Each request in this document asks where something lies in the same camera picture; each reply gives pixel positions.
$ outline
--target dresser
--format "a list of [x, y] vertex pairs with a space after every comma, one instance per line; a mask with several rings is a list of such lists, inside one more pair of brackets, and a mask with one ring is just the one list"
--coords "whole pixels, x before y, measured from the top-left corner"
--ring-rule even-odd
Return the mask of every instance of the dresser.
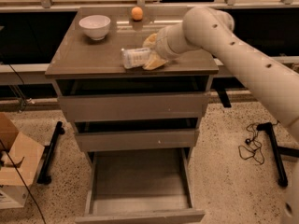
[[[213, 57], [191, 51], [153, 71], [124, 69], [121, 49], [137, 49], [151, 34], [180, 22], [187, 7], [130, 6], [78, 11], [46, 72], [91, 167], [84, 217], [77, 223], [190, 223], [194, 207], [187, 166], [205, 115]], [[78, 27], [89, 15], [111, 18], [104, 40]]]

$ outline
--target cardboard box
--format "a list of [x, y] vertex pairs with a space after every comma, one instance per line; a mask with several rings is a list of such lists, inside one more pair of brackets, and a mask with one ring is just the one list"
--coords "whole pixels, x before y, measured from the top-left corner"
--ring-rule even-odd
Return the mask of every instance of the cardboard box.
[[[43, 155], [44, 147], [32, 138], [19, 132], [12, 122], [0, 113], [0, 139], [6, 147], [10, 146], [8, 152], [11, 159], [18, 166], [24, 182], [30, 187], [36, 177], [36, 170]], [[6, 159], [0, 170], [0, 209], [24, 207], [28, 191], [23, 185], [18, 172], [13, 167], [10, 159]]]

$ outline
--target floor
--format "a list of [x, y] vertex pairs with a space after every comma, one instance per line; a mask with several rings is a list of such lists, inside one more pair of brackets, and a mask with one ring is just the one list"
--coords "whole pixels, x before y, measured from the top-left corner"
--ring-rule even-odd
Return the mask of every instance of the floor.
[[[242, 160], [238, 147], [251, 138], [246, 130], [251, 123], [276, 120], [246, 92], [229, 92], [232, 108], [223, 108], [212, 93], [206, 115], [200, 127], [200, 137], [189, 162], [195, 205], [206, 215], [201, 224], [280, 223], [286, 190], [278, 185], [278, 172], [272, 149], [264, 133], [258, 140], [263, 144], [264, 164]], [[47, 223], [74, 223], [84, 213], [91, 169], [78, 150], [73, 130], [64, 119], [55, 101], [37, 100], [26, 110], [17, 112], [16, 104], [0, 103], [0, 111], [15, 123], [20, 131], [46, 145], [58, 120], [65, 134], [59, 138], [50, 167], [52, 182], [34, 184], [36, 198]], [[277, 140], [286, 147], [298, 147], [280, 127], [275, 126]], [[295, 159], [283, 157], [289, 181]], [[0, 210], [0, 223], [42, 223], [31, 198], [24, 208]]]

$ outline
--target dresser top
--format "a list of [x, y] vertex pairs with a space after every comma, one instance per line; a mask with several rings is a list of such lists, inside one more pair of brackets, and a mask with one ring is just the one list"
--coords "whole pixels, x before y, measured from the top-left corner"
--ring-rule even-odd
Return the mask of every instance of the dresser top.
[[[218, 73], [211, 54], [204, 50], [189, 51], [174, 61], [153, 71], [141, 67], [126, 70], [121, 49], [142, 48], [144, 40], [166, 25], [182, 21], [188, 7], [149, 6], [144, 8], [142, 21], [131, 20], [132, 6], [103, 6], [81, 8], [57, 49], [46, 72], [51, 78], [131, 77], [167, 75], [211, 75]], [[78, 22], [90, 15], [106, 15], [111, 19], [107, 36], [93, 41]]]

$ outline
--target white bowl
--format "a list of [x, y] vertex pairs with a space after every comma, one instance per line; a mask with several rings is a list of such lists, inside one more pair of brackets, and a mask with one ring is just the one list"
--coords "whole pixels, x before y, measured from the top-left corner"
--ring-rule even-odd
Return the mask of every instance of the white bowl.
[[92, 15], [81, 19], [79, 26], [83, 33], [92, 40], [102, 40], [109, 32], [111, 20], [103, 15]]

